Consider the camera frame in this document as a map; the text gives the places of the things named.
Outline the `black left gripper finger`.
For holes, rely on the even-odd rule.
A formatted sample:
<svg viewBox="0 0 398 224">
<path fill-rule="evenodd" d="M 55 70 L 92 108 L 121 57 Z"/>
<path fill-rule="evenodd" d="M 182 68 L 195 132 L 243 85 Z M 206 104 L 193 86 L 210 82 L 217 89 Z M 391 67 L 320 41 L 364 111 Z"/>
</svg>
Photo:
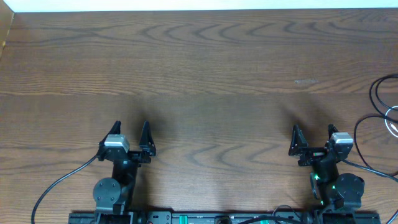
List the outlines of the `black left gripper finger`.
<svg viewBox="0 0 398 224">
<path fill-rule="evenodd" d="M 120 121 L 115 121 L 113 124 L 112 128 L 109 130 L 109 132 L 105 135 L 105 137 L 99 142 L 99 146 L 104 146 L 105 140 L 109 135 L 112 134 L 121 134 L 121 122 Z"/>
<path fill-rule="evenodd" d="M 150 123 L 145 120 L 142 127 L 139 147 L 150 156 L 156 156 L 156 147 L 150 130 Z"/>
</svg>

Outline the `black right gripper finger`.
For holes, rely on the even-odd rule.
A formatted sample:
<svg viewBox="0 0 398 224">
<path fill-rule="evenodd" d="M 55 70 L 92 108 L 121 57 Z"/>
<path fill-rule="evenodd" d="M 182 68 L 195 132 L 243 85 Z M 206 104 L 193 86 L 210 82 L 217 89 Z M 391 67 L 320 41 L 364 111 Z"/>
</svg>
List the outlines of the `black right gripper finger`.
<svg viewBox="0 0 398 224">
<path fill-rule="evenodd" d="M 338 133 L 338 130 L 334 124 L 329 124 L 328 125 L 328 135 L 329 135 L 329 140 L 328 140 L 328 146 L 332 146 L 336 143 L 338 136 L 336 135 Z"/>
<path fill-rule="evenodd" d="M 301 156 L 308 147 L 308 142 L 305 139 L 302 130 L 297 124 L 292 128 L 292 140 L 289 147 L 289 156 Z"/>
</svg>

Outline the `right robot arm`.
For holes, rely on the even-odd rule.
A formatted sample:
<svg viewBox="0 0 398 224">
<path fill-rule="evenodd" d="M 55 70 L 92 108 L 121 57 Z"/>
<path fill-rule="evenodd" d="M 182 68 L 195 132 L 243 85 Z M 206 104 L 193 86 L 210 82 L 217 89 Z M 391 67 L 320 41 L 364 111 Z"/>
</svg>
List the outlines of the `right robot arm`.
<svg viewBox="0 0 398 224">
<path fill-rule="evenodd" d="M 340 174 L 337 163 L 345 160 L 354 140 L 347 132 L 328 125 L 328 137 L 322 147 L 311 147 L 298 125 L 292 128 L 288 155 L 298 157 L 300 167 L 310 166 L 310 183 L 314 197 L 321 208 L 305 212 L 303 223 L 357 223 L 355 211 L 361 207 L 364 180 L 354 174 Z"/>
</svg>

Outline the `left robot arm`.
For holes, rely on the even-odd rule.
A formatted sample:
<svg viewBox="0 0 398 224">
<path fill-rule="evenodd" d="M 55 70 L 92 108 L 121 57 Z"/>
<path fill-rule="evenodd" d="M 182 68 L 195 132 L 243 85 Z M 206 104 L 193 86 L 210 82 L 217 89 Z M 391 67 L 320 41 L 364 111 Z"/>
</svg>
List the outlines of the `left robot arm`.
<svg viewBox="0 0 398 224">
<path fill-rule="evenodd" d="M 151 163 L 157 149 L 152 138 L 150 123 L 144 121 L 139 148 L 130 150 L 127 137 L 121 134 L 121 122 L 116 121 L 108 134 L 99 142 L 95 157 L 113 163 L 112 176 L 99 180 L 93 188 L 96 202 L 95 223 L 130 223 L 129 213 L 136 185 L 138 168 Z"/>
</svg>

